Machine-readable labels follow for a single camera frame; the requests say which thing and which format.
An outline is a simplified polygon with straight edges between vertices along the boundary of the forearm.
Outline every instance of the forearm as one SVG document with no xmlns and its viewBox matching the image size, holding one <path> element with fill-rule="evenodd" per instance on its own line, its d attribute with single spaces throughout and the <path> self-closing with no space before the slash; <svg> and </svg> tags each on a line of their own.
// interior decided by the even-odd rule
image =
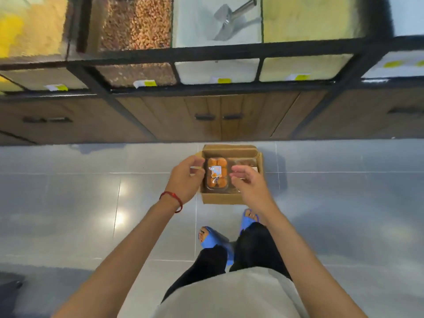
<svg viewBox="0 0 424 318">
<path fill-rule="evenodd" d="M 153 246 L 178 208 L 170 196 L 153 205 L 54 318 L 116 317 Z"/>
<path fill-rule="evenodd" d="M 311 318 L 366 317 L 275 206 L 266 219 L 278 251 Z"/>
</svg>

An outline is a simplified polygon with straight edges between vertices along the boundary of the tiled floor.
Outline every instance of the tiled floor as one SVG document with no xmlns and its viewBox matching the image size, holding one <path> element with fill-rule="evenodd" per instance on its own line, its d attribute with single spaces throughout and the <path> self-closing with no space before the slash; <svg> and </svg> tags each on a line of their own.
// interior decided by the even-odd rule
<svg viewBox="0 0 424 318">
<path fill-rule="evenodd" d="M 424 312 L 424 140 L 256 142 L 281 210 L 370 317 Z M 192 144 L 0 148 L 0 271 L 27 277 L 17 317 L 49 317 L 142 219 Z M 190 201 L 119 314 L 149 317 L 209 225 L 236 239 L 243 206 Z"/>
</svg>

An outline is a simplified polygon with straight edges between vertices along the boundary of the person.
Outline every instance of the person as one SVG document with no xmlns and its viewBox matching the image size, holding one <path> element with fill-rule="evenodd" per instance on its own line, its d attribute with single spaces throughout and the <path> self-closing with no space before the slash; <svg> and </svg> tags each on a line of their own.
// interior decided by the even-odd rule
<svg viewBox="0 0 424 318">
<path fill-rule="evenodd" d="M 198 191 L 204 161 L 190 156 L 173 168 L 165 188 L 171 194 L 162 195 L 54 318 L 118 315 L 163 229 L 178 216 L 178 199 L 187 203 Z M 239 238 L 231 244 L 214 229 L 202 227 L 199 239 L 205 248 L 169 288 L 153 316 L 366 317 L 280 212 L 264 177 L 249 166 L 233 166 L 231 171 L 231 183 L 249 208 Z"/>
</svg>

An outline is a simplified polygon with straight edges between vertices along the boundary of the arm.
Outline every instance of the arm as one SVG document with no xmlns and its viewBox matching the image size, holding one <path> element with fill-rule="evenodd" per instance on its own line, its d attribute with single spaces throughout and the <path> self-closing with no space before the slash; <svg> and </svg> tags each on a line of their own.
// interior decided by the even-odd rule
<svg viewBox="0 0 424 318">
<path fill-rule="evenodd" d="M 204 159 L 195 156 L 182 161 L 172 170 L 165 191 L 176 193 L 187 203 L 196 194 L 205 174 L 203 169 L 190 167 L 203 163 Z M 116 317 L 153 246 L 178 208 L 176 199 L 167 194 L 162 196 L 53 318 Z"/>
<path fill-rule="evenodd" d="M 249 166 L 233 166 L 232 170 L 231 182 L 247 206 L 264 219 L 310 317 L 366 317 L 280 212 L 263 176 Z"/>
</svg>

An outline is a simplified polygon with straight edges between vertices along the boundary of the person's left hand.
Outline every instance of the person's left hand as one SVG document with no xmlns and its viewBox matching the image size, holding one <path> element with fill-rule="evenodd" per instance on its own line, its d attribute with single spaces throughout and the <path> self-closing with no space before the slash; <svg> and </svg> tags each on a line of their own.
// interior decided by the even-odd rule
<svg viewBox="0 0 424 318">
<path fill-rule="evenodd" d="M 165 191 L 177 194 L 183 204 L 190 201 L 205 177 L 203 168 L 195 169 L 191 168 L 191 166 L 203 166 L 204 162 L 205 159 L 201 157 L 194 155 L 187 157 L 172 169 Z"/>
</svg>

